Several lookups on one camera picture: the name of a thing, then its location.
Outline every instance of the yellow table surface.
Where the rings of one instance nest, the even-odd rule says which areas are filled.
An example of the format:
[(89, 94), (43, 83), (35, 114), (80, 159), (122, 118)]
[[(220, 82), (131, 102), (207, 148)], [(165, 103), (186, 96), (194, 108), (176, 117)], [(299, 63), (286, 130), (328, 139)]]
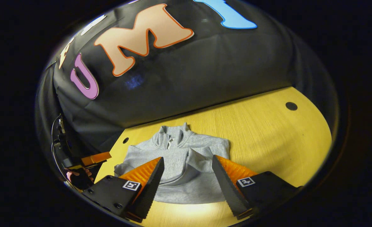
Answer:
[[(298, 109), (287, 109), (286, 102), (295, 103)], [(114, 175), (114, 166), (124, 161), (129, 145), (150, 139), (162, 125), (179, 126), (184, 122), (193, 132), (227, 138), (231, 161), (257, 173), (272, 171), (295, 187), (313, 177), (332, 142), (321, 112), (289, 87), (127, 128), (112, 147), (111, 158), (101, 166), (95, 182)], [(209, 227), (239, 221), (225, 201), (190, 205), (154, 201), (141, 225)]]

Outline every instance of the blue letter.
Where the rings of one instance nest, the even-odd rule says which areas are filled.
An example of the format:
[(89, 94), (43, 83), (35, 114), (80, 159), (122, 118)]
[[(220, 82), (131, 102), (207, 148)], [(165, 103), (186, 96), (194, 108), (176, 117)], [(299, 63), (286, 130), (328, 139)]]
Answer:
[(242, 17), (232, 7), (225, 3), (225, 0), (193, 0), (198, 3), (205, 3), (217, 12), (222, 19), (221, 24), (224, 27), (232, 29), (252, 29), (257, 28), (257, 25)]

